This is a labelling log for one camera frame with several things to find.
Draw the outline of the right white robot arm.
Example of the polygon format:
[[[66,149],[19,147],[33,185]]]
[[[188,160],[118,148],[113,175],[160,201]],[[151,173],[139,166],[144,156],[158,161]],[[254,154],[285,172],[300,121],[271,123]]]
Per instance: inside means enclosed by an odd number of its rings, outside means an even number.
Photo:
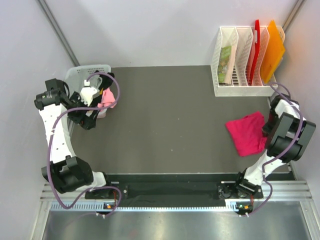
[[[277,168],[298,161],[316,130],[315,123],[298,113],[299,103],[285,97],[277,95],[270,103],[269,118],[262,128],[267,136],[265,152],[238,174],[233,192],[239,198],[260,196],[263,181]]]

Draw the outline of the magenta t shirt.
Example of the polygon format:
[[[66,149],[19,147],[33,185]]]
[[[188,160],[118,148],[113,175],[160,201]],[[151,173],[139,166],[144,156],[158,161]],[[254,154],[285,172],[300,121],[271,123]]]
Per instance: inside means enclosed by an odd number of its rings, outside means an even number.
[[[267,141],[262,131],[264,124],[264,116],[259,111],[225,123],[240,157],[263,152]]]

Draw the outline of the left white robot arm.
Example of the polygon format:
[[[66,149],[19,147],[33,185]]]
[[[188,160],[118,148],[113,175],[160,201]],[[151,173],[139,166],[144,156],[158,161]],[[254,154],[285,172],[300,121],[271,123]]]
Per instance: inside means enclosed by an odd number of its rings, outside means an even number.
[[[45,81],[46,91],[35,97],[34,104],[38,109],[45,128],[49,166],[41,169],[42,176],[51,180],[60,194],[96,187],[102,198],[109,198],[114,191],[103,172],[94,172],[90,165],[77,157],[71,143],[68,122],[72,121],[86,130],[94,128],[98,111],[76,110],[73,108],[97,106],[99,89],[88,81],[80,92],[69,93],[69,86],[56,78]]]

